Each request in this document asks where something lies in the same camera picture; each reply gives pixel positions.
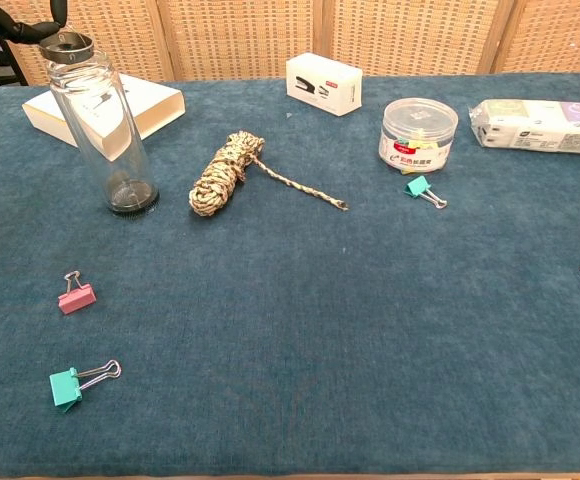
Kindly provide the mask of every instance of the rattan screen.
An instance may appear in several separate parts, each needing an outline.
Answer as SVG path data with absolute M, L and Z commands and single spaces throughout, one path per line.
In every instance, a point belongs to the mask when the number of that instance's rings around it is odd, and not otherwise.
M 477 73 L 498 0 L 335 0 L 332 57 L 365 75 Z
M 529 0 L 507 53 L 504 72 L 580 72 L 580 0 Z
M 52 20 L 48 0 L 0 0 L 0 6 L 25 23 Z M 151 81 L 174 79 L 155 0 L 70 1 L 68 23 L 93 38 L 120 72 Z M 28 83 L 47 84 L 37 47 L 11 47 Z
M 159 7 L 180 80 L 282 77 L 288 58 L 312 49 L 312 0 L 159 0 Z

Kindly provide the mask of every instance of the glass water bottle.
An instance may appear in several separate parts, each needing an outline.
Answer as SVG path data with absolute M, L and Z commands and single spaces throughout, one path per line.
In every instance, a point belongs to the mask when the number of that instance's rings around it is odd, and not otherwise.
M 74 33 L 45 39 L 50 89 L 106 205 L 117 213 L 144 210 L 159 191 L 119 74 L 92 40 Z

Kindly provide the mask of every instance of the plastic container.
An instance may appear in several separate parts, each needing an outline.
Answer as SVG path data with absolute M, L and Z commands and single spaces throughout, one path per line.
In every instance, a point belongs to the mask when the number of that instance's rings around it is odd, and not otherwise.
M 402 173 L 443 168 L 459 117 L 447 105 L 427 98 L 402 98 L 383 113 L 379 156 Z
M 84 35 L 44 40 L 52 91 L 90 177 L 115 213 L 137 213 L 159 197 L 119 74 Z

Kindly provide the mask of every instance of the container lid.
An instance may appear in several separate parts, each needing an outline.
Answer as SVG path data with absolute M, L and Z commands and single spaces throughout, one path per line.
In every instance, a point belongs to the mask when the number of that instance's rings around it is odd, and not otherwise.
M 92 57 L 94 44 L 90 37 L 77 32 L 60 32 L 39 42 L 44 58 L 64 65 L 72 65 Z
M 384 124 L 396 136 L 442 140 L 454 135 L 459 123 L 449 106 L 427 98 L 402 98 L 388 105 Z

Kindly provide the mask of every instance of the twisted cord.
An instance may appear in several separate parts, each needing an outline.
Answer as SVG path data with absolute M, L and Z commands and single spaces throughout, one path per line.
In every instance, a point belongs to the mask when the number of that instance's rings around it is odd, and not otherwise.
M 248 132 L 240 131 L 229 135 L 226 144 L 217 151 L 201 174 L 201 178 L 194 183 L 193 189 L 190 190 L 188 198 L 192 209 L 204 217 L 214 215 L 230 200 L 237 180 L 246 181 L 245 169 L 254 162 L 275 180 L 320 198 L 340 210 L 348 210 L 348 205 L 344 201 L 294 182 L 268 168 L 257 158 L 263 150 L 264 144 L 263 138 L 255 137 Z

